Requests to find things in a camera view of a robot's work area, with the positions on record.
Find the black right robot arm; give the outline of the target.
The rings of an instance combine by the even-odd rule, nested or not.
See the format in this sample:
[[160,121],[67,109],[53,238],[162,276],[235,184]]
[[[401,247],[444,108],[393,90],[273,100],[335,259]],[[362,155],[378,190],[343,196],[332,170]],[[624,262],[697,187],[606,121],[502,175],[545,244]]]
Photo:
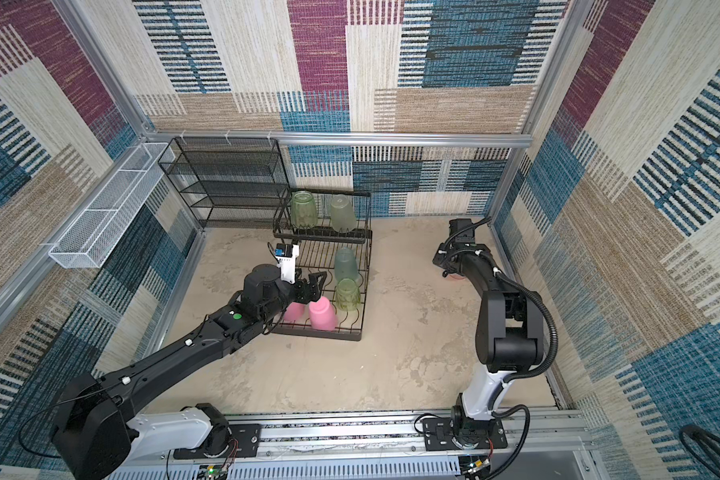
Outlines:
[[543,363],[545,319],[539,307],[508,280],[490,249],[475,239],[486,218],[449,221],[449,236],[437,248],[433,264],[443,275],[468,279],[475,288],[479,311],[475,330],[478,365],[469,386],[451,409],[451,432],[464,449],[493,443],[498,438],[498,407],[512,383],[526,378]]

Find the opaque pink cup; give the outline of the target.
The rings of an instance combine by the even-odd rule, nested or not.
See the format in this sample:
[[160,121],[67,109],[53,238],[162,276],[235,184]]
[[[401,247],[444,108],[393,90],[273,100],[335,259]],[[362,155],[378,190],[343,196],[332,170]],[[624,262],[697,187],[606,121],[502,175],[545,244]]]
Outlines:
[[338,325],[336,311],[331,301],[321,296],[317,301],[308,304],[311,327],[318,331],[332,331]]

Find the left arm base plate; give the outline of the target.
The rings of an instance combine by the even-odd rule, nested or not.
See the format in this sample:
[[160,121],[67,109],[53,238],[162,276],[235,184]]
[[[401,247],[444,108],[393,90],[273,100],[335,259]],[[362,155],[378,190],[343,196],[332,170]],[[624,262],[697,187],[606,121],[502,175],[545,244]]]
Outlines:
[[195,449],[178,449],[175,460],[225,460],[253,458],[258,453],[261,424],[232,424],[214,428],[209,437]]

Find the teal frosted cup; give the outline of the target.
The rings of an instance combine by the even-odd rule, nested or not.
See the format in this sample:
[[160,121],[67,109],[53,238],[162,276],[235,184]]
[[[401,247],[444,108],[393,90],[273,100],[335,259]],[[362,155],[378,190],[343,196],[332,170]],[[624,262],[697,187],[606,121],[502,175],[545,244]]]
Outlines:
[[340,282],[350,279],[359,282],[361,275],[354,251],[349,247],[341,247],[337,250],[334,260],[334,273],[336,280]]

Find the pale frosted green cup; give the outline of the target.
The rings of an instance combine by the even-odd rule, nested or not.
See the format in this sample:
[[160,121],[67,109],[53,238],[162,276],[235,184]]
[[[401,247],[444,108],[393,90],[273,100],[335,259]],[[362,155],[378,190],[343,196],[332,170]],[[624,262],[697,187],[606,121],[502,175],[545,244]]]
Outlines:
[[332,195],[329,201],[330,224],[338,233],[348,233],[356,228],[353,200],[344,194]]

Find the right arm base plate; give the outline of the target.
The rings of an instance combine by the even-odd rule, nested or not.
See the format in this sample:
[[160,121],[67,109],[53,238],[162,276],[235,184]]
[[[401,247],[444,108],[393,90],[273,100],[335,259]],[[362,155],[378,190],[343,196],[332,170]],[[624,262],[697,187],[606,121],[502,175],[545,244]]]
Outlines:
[[454,431],[449,418],[426,417],[415,422],[423,435],[427,451],[491,450],[508,447],[500,420],[478,421],[477,426],[461,426]]

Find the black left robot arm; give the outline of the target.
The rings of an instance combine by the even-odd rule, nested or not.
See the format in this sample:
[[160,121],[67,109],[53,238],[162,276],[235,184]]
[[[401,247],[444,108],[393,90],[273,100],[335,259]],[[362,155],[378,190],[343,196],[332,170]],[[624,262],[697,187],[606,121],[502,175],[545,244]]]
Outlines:
[[104,479],[122,464],[170,450],[206,447],[225,453],[231,436],[220,412],[199,404],[175,413],[146,414],[162,393],[206,365],[271,330],[293,303],[321,298],[327,274],[288,282],[279,267],[256,266],[242,290],[196,328],[153,354],[94,377],[83,373],[61,391],[51,442],[77,479]]

